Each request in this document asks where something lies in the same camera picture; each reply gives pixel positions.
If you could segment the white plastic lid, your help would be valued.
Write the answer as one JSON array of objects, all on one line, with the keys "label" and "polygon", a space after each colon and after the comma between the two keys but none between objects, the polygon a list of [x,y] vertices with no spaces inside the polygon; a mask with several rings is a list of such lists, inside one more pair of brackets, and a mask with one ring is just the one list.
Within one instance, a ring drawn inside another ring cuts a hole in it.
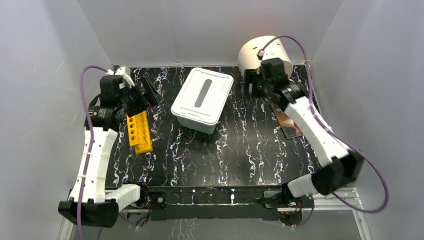
[{"label": "white plastic lid", "polygon": [[175,117],[211,123],[220,118],[234,78],[200,67],[193,68],[172,106]]}]

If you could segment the teal plastic bin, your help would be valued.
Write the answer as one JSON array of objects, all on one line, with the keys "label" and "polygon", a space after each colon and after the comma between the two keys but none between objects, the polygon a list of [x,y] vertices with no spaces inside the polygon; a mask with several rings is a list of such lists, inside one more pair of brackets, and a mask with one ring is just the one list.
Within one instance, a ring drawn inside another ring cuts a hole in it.
[{"label": "teal plastic bin", "polygon": [[176,118],[182,127],[196,130],[208,135],[211,135],[214,133],[216,129],[216,125],[218,124],[218,121],[219,121],[219,117],[212,122],[203,122],[203,121],[185,118],[181,116],[177,116]]}]

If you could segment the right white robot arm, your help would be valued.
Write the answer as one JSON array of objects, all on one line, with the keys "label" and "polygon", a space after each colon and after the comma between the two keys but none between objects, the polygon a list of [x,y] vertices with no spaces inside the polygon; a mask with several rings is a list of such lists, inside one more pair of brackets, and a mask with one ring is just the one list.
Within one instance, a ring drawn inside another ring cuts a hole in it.
[{"label": "right white robot arm", "polygon": [[280,58],[263,60],[259,67],[243,72],[243,94],[268,98],[298,126],[314,150],[321,168],[282,185],[282,202],[295,207],[302,196],[331,192],[353,183],[364,158],[330,134],[302,84],[289,81]]}]

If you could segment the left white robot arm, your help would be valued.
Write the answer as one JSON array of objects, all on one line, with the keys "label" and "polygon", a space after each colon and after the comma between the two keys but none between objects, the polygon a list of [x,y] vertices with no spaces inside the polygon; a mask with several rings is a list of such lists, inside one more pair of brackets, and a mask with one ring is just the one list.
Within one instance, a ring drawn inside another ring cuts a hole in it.
[{"label": "left white robot arm", "polygon": [[82,99],[86,119],[81,163],[68,199],[58,204],[58,212],[75,225],[111,228],[120,211],[130,204],[144,208],[149,203],[149,194],[139,183],[105,192],[109,159],[120,124],[125,117],[140,114],[162,101],[147,78],[140,81],[143,90],[128,77],[105,75],[99,81],[100,93],[91,102]]}]

